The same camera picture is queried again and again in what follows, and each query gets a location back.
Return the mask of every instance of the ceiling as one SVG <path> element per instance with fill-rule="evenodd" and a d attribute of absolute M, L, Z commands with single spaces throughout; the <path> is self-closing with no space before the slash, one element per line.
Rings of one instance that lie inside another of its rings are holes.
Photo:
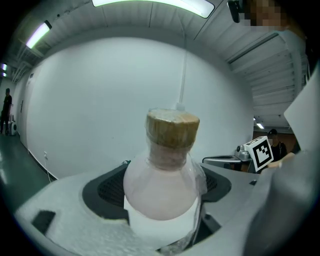
<path fill-rule="evenodd" d="M 254 116 L 265 129 L 292 133 L 283 116 L 305 84 L 307 58 L 293 52 L 278 33 L 256 31 L 234 23 L 226 0 L 209 0 L 215 6 L 208 18 L 157 2 L 126 1 L 94 7 L 91 0 L 46 0 L 17 28 L 4 59 L 8 77 L 17 82 L 46 52 L 76 34 L 97 28 L 137 26 L 161 28 L 207 45 L 252 88 Z M 25 43 L 48 20 L 52 29 L 33 49 Z"/>

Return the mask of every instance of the black pants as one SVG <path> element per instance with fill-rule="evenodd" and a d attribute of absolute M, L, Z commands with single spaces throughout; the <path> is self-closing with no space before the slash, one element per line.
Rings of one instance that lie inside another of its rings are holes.
<path fill-rule="evenodd" d="M 5 122 L 5 130 L 8 131 L 8 123 L 9 123 L 9 116 L 8 113 L 1 113 L 1 127 L 0 127 L 0 133 L 2 134 L 2 131 L 4 129 L 4 122 Z"/>

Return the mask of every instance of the white cube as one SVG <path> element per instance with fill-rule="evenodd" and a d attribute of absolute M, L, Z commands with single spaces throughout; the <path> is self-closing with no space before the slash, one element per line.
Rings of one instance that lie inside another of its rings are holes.
<path fill-rule="evenodd" d="M 249 152 L 256 172 L 274 160 L 267 136 L 255 138 L 244 144 L 244 150 Z"/>

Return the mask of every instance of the brown wall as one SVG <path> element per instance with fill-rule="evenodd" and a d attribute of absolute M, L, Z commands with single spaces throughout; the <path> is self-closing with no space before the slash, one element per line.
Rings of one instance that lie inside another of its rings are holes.
<path fill-rule="evenodd" d="M 267 136 L 267 133 L 263 131 L 254 131 L 252 139 L 255 139 L 261 136 Z M 286 150 L 289 153 L 294 148 L 294 145 L 296 143 L 296 136 L 294 134 L 289 134 L 289 133 L 278 133 L 278 140 L 285 144 Z"/>

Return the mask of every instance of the ceiling light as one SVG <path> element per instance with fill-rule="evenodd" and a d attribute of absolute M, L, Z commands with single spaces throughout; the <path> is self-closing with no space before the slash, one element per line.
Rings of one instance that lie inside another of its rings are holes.
<path fill-rule="evenodd" d="M 260 129 L 264 129 L 261 123 L 257 123 L 256 125 L 259 126 Z"/>
<path fill-rule="evenodd" d="M 92 0 L 92 3 L 95 7 L 117 3 L 117 2 L 125 2 L 132 0 Z M 203 18 L 208 18 L 208 16 L 212 13 L 215 6 L 206 1 L 206 0 L 138 0 L 138 1 L 148 1 L 148 2 L 157 2 L 162 4 L 167 4 L 175 7 L 179 7 L 195 13 Z"/>
<path fill-rule="evenodd" d="M 30 37 L 28 42 L 26 43 L 26 46 L 28 46 L 30 49 L 35 46 L 35 44 L 52 28 L 50 23 L 46 20 L 40 27 L 37 28 L 37 30 L 33 33 L 33 35 Z"/>

